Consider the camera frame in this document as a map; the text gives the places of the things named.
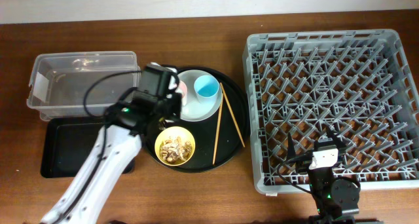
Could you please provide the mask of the clear plastic bin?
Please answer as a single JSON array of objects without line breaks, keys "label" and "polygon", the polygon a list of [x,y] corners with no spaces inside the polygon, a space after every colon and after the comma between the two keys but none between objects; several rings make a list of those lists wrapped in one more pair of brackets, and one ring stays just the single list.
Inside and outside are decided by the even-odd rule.
[{"label": "clear plastic bin", "polygon": [[26,100],[40,118],[49,121],[62,117],[85,117],[83,98],[97,80],[108,75],[128,72],[104,80],[89,93],[86,106],[93,115],[116,103],[123,92],[137,86],[137,56],[132,51],[64,52],[36,57]]}]

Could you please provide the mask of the blue cup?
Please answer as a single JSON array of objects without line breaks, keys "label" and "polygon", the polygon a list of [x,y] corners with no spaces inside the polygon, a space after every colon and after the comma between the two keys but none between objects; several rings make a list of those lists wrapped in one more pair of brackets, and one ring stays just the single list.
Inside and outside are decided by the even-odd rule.
[{"label": "blue cup", "polygon": [[212,75],[202,75],[195,80],[194,91],[200,103],[214,103],[219,91],[219,82]]}]

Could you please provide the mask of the grey dishwasher rack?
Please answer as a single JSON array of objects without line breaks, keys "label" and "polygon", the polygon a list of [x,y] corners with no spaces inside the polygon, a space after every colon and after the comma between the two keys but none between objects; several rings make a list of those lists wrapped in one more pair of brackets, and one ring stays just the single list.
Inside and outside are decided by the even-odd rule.
[{"label": "grey dishwasher rack", "polygon": [[252,34],[243,65],[260,194],[307,188],[285,164],[287,134],[302,154],[326,128],[346,144],[336,175],[364,190],[418,186],[418,91],[396,31]]}]

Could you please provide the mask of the wooden chopstick right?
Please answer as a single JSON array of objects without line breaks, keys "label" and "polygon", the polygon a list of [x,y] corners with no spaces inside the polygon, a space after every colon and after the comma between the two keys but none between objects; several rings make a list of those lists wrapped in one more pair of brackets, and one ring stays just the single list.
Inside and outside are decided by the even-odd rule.
[{"label": "wooden chopstick right", "polygon": [[223,86],[223,84],[222,84],[222,83],[220,83],[220,87],[221,87],[221,90],[222,90],[222,93],[223,93],[223,97],[224,97],[224,99],[225,99],[225,101],[226,101],[226,104],[227,104],[227,107],[228,107],[228,110],[229,110],[230,116],[232,117],[232,120],[233,120],[234,126],[235,126],[235,128],[236,128],[237,133],[238,133],[238,137],[239,137],[239,139],[240,139],[240,142],[241,142],[241,144],[242,144],[242,147],[244,148],[244,147],[246,147],[246,146],[245,146],[245,143],[244,143],[244,140],[243,140],[243,137],[242,137],[242,133],[241,133],[241,131],[240,131],[240,127],[238,126],[238,123],[237,123],[237,121],[236,121],[236,117],[235,117],[235,115],[234,115],[234,112],[233,112],[232,107],[231,107],[231,105],[230,105],[230,102],[229,102],[229,99],[228,99],[227,93],[225,92],[225,88],[224,88],[224,86]]}]

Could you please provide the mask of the black rectangular tray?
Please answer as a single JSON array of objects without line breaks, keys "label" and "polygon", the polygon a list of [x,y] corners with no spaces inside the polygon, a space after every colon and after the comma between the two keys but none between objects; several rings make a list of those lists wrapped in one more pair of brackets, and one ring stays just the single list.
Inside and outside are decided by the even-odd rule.
[{"label": "black rectangular tray", "polygon": [[90,154],[103,122],[89,117],[49,121],[40,173],[45,178],[73,177]]}]

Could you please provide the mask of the grey round plate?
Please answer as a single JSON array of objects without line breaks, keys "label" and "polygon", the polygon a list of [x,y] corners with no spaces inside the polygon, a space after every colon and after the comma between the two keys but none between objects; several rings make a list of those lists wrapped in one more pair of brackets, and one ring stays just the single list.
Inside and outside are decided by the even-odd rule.
[{"label": "grey round plate", "polygon": [[187,104],[182,106],[181,119],[189,122],[199,122],[211,117],[218,109],[221,103],[221,87],[214,103],[200,103],[194,91],[195,80],[202,75],[212,75],[207,71],[198,69],[186,70],[181,72],[178,77],[187,85]]}]

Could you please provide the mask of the wooden chopstick left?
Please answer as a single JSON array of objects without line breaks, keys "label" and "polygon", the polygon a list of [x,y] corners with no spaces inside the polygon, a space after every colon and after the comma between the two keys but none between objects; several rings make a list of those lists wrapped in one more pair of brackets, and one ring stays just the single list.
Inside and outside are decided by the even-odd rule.
[{"label": "wooden chopstick left", "polygon": [[218,143],[219,143],[219,131],[221,127],[221,117],[222,117],[222,111],[223,111],[223,101],[224,101],[224,96],[222,95],[221,103],[218,110],[218,116],[217,116],[217,126],[216,126],[216,131],[215,131],[215,143],[214,143],[214,148],[213,148],[212,165],[215,165],[216,156],[217,156],[217,148],[218,148]]}]

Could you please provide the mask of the wooden chopstick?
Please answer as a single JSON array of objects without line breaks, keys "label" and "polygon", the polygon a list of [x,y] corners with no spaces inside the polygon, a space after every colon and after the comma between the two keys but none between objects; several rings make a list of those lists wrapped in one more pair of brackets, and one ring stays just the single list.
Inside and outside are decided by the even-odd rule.
[{"label": "wooden chopstick", "polygon": [[244,140],[243,140],[243,137],[242,137],[242,133],[241,133],[241,131],[240,131],[240,127],[238,126],[238,123],[237,123],[237,121],[236,121],[236,117],[235,117],[235,115],[234,115],[234,112],[233,112],[232,107],[231,107],[231,105],[230,105],[230,102],[229,102],[229,99],[228,99],[227,93],[225,92],[225,88],[224,88],[224,86],[223,86],[223,84],[222,84],[222,83],[220,83],[220,87],[221,87],[221,90],[222,90],[222,93],[223,93],[223,97],[224,97],[224,99],[225,99],[225,101],[226,101],[226,104],[227,104],[227,107],[228,107],[228,110],[229,110],[230,116],[232,117],[232,120],[233,120],[234,126],[235,126],[235,128],[236,128],[237,133],[238,133],[238,137],[239,137],[239,139],[240,139],[240,142],[241,142],[241,144],[242,144],[242,147],[244,148],[244,147],[246,147],[246,146],[245,146],[245,143],[244,143]]},{"label": "wooden chopstick", "polygon": [[214,143],[214,148],[213,148],[212,165],[215,165],[216,156],[217,156],[217,148],[218,148],[218,143],[219,143],[219,131],[221,127],[221,117],[222,117],[222,111],[223,111],[223,101],[224,101],[224,96],[222,95],[221,103],[218,110],[218,116],[217,116],[217,126],[216,126],[216,131],[215,131],[215,143]]}]

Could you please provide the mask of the round black tray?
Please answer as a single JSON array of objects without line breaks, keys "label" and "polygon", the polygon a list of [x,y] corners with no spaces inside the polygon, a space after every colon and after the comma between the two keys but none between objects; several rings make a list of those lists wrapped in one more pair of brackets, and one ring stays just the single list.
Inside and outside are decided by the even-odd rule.
[{"label": "round black tray", "polygon": [[213,75],[223,84],[235,118],[230,115],[227,106],[223,107],[217,152],[214,153],[215,133],[218,112],[198,122],[180,120],[170,126],[186,128],[193,135],[196,149],[192,158],[179,166],[167,166],[169,169],[185,173],[198,173],[212,170],[228,162],[241,148],[242,140],[249,136],[249,109],[245,92],[225,74],[208,67],[185,67],[179,70],[186,74],[193,70]]}]

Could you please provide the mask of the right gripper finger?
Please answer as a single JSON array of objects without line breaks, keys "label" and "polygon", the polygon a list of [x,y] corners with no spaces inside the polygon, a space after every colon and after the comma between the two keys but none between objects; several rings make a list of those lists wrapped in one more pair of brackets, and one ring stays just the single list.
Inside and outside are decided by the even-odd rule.
[{"label": "right gripper finger", "polygon": [[293,138],[290,132],[287,134],[287,141],[288,141],[287,158],[293,159],[296,156],[296,152],[294,148]]},{"label": "right gripper finger", "polygon": [[326,133],[327,133],[327,136],[332,139],[337,149],[346,148],[346,144],[341,139],[339,139],[330,128],[326,128]]}]

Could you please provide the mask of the nut shells and rice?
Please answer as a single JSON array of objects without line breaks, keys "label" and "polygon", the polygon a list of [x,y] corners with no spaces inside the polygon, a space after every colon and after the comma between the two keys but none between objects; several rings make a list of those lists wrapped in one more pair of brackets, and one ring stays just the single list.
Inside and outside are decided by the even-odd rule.
[{"label": "nut shells and rice", "polygon": [[189,159],[192,153],[192,143],[180,136],[169,137],[160,144],[160,156],[164,162],[179,164]]}]

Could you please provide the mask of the pink cup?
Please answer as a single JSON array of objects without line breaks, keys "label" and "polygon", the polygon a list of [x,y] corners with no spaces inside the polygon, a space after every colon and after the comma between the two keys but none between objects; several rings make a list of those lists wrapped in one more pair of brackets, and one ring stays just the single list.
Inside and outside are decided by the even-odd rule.
[{"label": "pink cup", "polygon": [[180,81],[179,86],[177,88],[177,91],[181,94],[182,105],[186,106],[186,104],[187,104],[187,85],[183,81]]}]

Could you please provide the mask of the yellow bowl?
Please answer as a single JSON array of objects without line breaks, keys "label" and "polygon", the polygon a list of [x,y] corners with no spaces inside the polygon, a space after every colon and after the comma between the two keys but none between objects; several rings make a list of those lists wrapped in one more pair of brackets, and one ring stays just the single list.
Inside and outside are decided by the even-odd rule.
[{"label": "yellow bowl", "polygon": [[[159,152],[160,152],[160,144],[164,140],[168,139],[169,137],[176,138],[178,136],[180,136],[183,140],[189,140],[192,143],[192,153],[191,153],[191,156],[189,157],[189,159],[187,161],[182,162],[182,163],[179,163],[179,164],[169,164],[167,162],[164,162],[162,160],[160,154],[159,154]],[[196,148],[196,143],[195,143],[195,139],[194,139],[193,135],[186,128],[183,128],[183,127],[180,127],[180,126],[172,126],[172,127],[169,127],[167,129],[163,130],[157,136],[157,138],[155,140],[155,153],[156,153],[156,156],[158,157],[158,159],[159,159],[160,162],[162,162],[163,164],[168,165],[168,166],[180,166],[180,165],[188,162],[192,158],[192,156],[194,155],[195,148]]]}]

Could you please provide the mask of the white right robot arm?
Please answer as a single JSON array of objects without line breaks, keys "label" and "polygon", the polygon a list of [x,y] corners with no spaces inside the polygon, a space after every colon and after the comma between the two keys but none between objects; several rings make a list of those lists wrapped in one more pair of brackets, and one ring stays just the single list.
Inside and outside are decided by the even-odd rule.
[{"label": "white right robot arm", "polygon": [[333,169],[343,161],[346,144],[326,129],[327,137],[314,142],[314,148],[297,155],[291,134],[287,135],[286,164],[294,164],[298,174],[309,179],[308,193],[312,195],[318,214],[308,218],[309,223],[355,223],[359,213],[360,182],[345,176],[334,176]]}]

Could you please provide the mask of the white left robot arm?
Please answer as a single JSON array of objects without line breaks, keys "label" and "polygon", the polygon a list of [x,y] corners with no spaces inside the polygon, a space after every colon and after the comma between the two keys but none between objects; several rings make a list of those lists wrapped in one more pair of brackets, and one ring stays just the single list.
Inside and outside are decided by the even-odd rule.
[{"label": "white left robot arm", "polygon": [[103,112],[103,126],[90,154],[41,223],[96,223],[119,177],[140,152],[148,127],[180,118],[176,67],[152,62],[136,74],[139,84]]}]

